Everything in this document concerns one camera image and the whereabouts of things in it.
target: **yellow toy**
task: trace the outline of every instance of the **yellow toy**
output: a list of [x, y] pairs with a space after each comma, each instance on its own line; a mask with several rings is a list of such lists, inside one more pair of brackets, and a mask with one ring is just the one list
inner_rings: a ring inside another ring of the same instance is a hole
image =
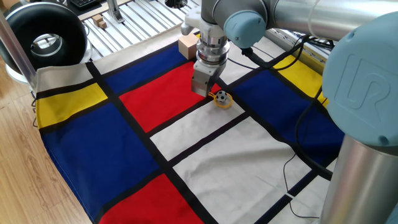
[[231, 107], [231, 105], [233, 103], [232, 96], [223, 90], [218, 91], [216, 94], [210, 92], [209, 96], [211, 96], [213, 98], [214, 103], [219, 108], [228, 109]]

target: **ur logo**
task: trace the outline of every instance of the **ur logo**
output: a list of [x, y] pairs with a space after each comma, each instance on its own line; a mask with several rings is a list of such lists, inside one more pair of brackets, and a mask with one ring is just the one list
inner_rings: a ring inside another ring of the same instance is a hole
[[336, 101], [375, 128], [383, 121], [386, 108], [389, 107], [391, 85], [388, 80], [391, 79], [396, 81], [396, 76], [367, 60], [351, 55], [336, 92]]

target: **red square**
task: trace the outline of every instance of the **red square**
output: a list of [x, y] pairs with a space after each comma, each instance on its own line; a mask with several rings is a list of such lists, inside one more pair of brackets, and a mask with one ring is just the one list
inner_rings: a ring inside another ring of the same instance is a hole
[[[193, 62], [188, 62], [120, 99], [147, 133], [204, 99], [191, 92], [192, 74]], [[214, 85], [212, 92], [219, 89]]]
[[124, 199], [102, 217], [99, 224], [203, 223], [178, 190], [162, 174]]

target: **small yellow object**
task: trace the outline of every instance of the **small yellow object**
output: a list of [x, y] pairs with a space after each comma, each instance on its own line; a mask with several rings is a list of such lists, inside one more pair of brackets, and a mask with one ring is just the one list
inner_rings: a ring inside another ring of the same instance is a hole
[[216, 95], [212, 92], [209, 93], [209, 96], [211, 96], [213, 98], [214, 103], [219, 107], [219, 108], [223, 108], [223, 109], [228, 109], [232, 106], [233, 103], [233, 99], [232, 96], [229, 93], [226, 93], [228, 98], [229, 98], [229, 103], [227, 105], [221, 105], [217, 100], [216, 100]]

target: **black ring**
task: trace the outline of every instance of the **black ring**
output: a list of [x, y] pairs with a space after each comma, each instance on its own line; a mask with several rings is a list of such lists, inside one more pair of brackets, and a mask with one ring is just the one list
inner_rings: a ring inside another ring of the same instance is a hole
[[[7, 21], [35, 70], [48, 66], [66, 66], [80, 63], [85, 51], [87, 35], [79, 18], [61, 4], [37, 2], [12, 12]], [[33, 41], [44, 34], [62, 38], [58, 52], [49, 57], [32, 54]], [[4, 44], [0, 55], [16, 72], [20, 72]]]

